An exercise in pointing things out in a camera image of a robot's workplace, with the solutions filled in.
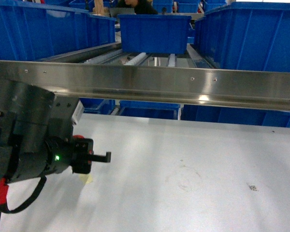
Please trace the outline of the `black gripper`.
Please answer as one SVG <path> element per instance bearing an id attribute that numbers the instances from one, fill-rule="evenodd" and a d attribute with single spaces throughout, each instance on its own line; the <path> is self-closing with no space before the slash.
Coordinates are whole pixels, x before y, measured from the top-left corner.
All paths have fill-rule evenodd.
<path id="1" fill-rule="evenodd" d="M 89 174 L 92 161 L 111 162 L 111 152 L 103 155 L 93 154 L 92 139 L 74 139 L 66 142 L 58 137 L 50 137 L 45 141 L 47 162 L 45 174 L 59 174 L 71 167 L 73 173 Z"/>

